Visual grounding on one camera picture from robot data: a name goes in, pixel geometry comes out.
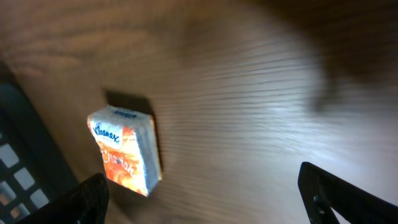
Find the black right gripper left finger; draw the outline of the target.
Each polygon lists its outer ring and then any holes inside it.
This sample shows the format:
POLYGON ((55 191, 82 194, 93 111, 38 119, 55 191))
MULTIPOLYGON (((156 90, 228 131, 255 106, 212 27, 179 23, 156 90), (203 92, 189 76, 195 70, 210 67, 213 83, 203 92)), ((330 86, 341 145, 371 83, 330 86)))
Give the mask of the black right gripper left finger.
POLYGON ((104 224, 108 202, 106 177, 97 173, 17 224, 104 224))

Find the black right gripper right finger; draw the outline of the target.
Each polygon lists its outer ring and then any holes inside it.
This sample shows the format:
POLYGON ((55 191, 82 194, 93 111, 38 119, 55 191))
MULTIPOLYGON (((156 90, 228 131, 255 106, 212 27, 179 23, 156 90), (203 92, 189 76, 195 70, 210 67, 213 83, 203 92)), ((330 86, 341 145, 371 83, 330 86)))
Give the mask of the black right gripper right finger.
POLYGON ((338 223, 336 213, 350 223, 397 223, 397 206, 310 162, 300 166, 298 188, 310 223, 338 223))

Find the orange tissue pack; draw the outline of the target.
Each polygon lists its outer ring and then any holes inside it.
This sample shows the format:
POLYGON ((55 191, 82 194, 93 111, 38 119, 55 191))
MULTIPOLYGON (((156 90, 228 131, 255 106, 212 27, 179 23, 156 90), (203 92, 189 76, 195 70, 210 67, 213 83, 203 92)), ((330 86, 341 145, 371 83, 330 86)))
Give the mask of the orange tissue pack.
POLYGON ((162 180, 153 117, 108 105, 88 115, 87 125, 99 146, 106 177, 149 196, 162 180))

